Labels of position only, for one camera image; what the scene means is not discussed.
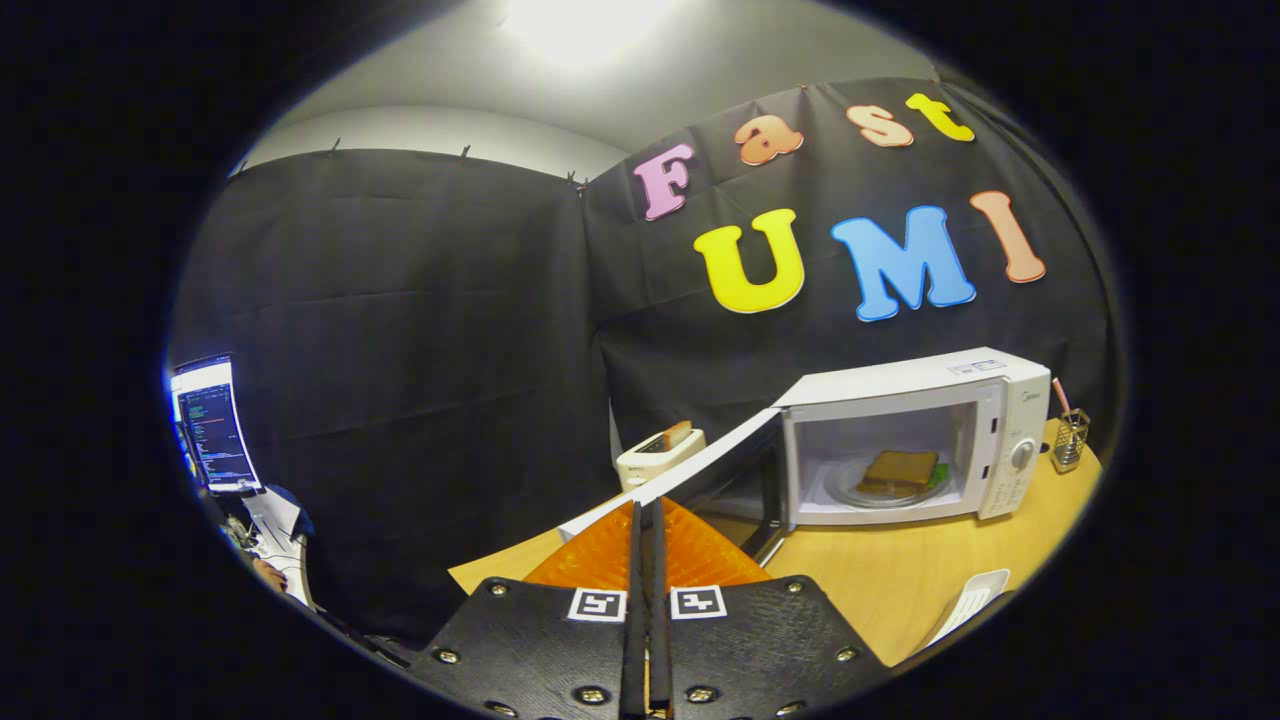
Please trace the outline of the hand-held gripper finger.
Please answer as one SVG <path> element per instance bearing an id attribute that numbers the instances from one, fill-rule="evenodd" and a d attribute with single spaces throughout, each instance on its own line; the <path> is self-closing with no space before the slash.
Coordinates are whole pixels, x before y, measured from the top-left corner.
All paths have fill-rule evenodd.
<path id="1" fill-rule="evenodd" d="M 650 703 L 669 719 L 815 719 L 891 676 L 815 579 L 772 577 L 698 515 L 650 507 Z"/>
<path id="2" fill-rule="evenodd" d="M 640 516 L 622 503 L 525 577 L 484 578 L 411 660 L 411 676 L 485 717 L 641 717 Z"/>

